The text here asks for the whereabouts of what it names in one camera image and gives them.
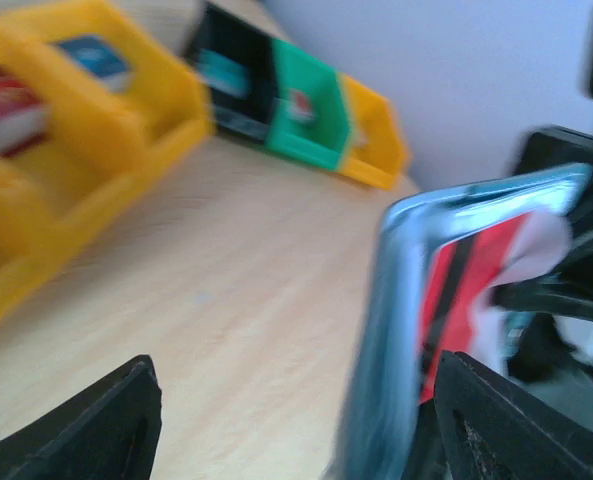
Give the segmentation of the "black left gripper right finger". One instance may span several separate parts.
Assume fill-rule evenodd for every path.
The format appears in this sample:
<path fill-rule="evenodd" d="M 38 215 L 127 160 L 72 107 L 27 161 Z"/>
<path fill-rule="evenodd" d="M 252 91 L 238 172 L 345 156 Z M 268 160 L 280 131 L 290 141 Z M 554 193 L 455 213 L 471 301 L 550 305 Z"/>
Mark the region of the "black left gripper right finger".
<path fill-rule="evenodd" d="M 593 432 L 463 352 L 445 351 L 434 400 L 454 479 L 593 479 Z"/>

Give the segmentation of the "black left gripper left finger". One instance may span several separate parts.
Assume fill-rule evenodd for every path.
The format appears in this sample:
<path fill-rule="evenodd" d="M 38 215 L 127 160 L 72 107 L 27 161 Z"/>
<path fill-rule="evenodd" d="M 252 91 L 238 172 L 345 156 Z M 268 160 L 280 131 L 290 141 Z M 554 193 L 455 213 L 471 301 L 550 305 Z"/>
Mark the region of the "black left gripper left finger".
<path fill-rule="evenodd" d="M 148 479 L 162 428 L 152 358 L 138 355 L 0 441 L 0 479 Z"/>

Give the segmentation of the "blue card holder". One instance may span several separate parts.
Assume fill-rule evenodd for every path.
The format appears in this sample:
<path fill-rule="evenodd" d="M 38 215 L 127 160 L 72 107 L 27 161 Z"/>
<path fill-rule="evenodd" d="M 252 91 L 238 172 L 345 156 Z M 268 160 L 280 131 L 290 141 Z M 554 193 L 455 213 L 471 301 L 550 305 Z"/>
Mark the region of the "blue card holder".
<path fill-rule="evenodd" d="M 399 479 L 404 473 L 422 404 L 420 322 L 438 249 L 535 210 L 567 219 L 591 175 L 590 166 L 571 163 L 420 193 L 386 210 L 364 333 L 329 469 L 332 478 Z"/>

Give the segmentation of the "red circle credit card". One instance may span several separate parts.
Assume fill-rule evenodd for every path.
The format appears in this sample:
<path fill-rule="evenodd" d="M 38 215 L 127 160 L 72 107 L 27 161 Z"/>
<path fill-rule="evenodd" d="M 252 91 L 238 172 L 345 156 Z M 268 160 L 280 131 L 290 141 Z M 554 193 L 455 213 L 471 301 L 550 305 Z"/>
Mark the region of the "red circle credit card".
<path fill-rule="evenodd" d="M 434 396 L 441 353 L 465 352 L 503 376 L 506 311 L 492 302 L 498 286 L 550 272 L 570 250 L 569 221 L 535 210 L 441 246 L 424 292 L 419 340 L 420 401 Z"/>

